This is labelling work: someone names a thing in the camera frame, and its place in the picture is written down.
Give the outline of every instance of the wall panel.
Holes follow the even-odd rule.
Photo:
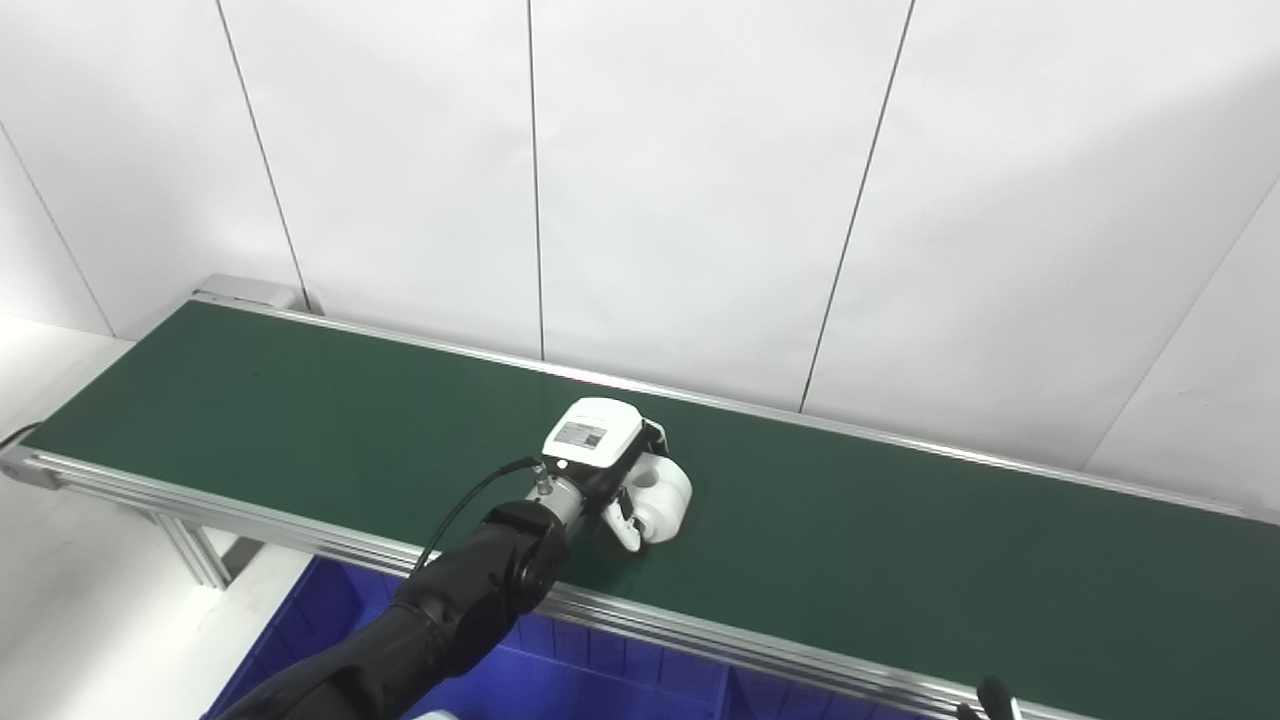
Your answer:
[[[1280,5],[916,6],[805,411],[1080,466],[1280,172]]]
[[[111,333],[3,132],[0,315]]]
[[[297,284],[210,0],[6,0],[0,118],[136,338],[211,273]]]
[[[325,314],[538,356],[520,0],[225,0]]]
[[[795,409],[906,8],[535,1],[548,360]]]
[[[1280,511],[1277,368],[1272,190],[1087,469]]]

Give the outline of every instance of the blue crate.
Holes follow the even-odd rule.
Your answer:
[[[390,603],[399,582],[312,560],[205,717],[372,620]],[[430,710],[448,710],[461,720],[915,720],[865,701],[540,615],[521,618],[471,673],[442,683],[406,717]]]

